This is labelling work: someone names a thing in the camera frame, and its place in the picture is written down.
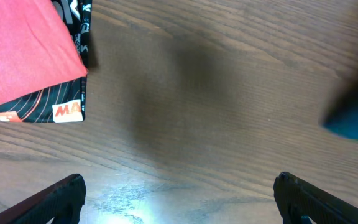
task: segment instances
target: red fabric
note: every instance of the red fabric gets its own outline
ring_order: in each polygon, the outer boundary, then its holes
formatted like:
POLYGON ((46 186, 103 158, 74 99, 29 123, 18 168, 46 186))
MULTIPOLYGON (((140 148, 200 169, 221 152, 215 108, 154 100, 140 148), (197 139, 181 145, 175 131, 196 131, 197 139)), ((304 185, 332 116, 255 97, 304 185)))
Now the red fabric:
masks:
POLYGON ((86 73, 51 0, 0 0, 0 104, 86 73))

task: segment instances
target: wooden table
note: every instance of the wooden table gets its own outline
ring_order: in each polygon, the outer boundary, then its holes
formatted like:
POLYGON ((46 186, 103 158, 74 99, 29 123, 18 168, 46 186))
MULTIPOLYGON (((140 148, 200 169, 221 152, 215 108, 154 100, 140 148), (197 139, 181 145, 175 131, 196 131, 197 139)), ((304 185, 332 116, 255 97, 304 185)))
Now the wooden table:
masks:
POLYGON ((358 207, 320 126, 358 76, 358 0, 94 0, 83 123, 0 123, 0 212, 72 173, 82 223, 282 223, 283 170, 358 207))

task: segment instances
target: label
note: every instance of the label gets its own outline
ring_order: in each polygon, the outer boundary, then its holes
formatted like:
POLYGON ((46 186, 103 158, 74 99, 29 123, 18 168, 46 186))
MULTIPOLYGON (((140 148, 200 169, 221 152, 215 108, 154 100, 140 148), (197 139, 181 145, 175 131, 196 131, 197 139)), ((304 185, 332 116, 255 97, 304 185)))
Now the label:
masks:
POLYGON ((79 122, 83 121, 81 100, 71 100, 67 103, 52 105, 53 122, 79 122))
POLYGON ((0 122, 22 122, 16 111, 9 111, 0 113, 0 122))

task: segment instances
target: black object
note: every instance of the black object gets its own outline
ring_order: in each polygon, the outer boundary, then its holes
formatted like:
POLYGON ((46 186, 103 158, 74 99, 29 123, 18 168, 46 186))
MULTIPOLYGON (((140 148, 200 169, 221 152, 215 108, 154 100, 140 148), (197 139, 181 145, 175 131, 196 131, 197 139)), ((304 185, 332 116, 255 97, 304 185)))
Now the black object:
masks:
POLYGON ((86 187, 80 174, 72 174, 0 213, 0 224, 74 224, 80 221, 86 187))
POLYGON ((284 224, 358 223, 358 208, 288 173, 274 182, 274 199, 284 224))

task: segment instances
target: table surface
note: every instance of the table surface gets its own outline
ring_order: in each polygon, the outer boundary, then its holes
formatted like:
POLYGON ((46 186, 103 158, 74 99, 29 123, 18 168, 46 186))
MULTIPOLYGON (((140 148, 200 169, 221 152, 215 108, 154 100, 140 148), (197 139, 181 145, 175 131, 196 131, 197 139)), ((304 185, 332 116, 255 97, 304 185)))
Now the table surface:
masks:
POLYGON ((86 121, 0 123, 0 212, 81 174, 81 223, 282 223, 281 171, 358 207, 321 118, 358 76, 358 0, 94 0, 86 121))

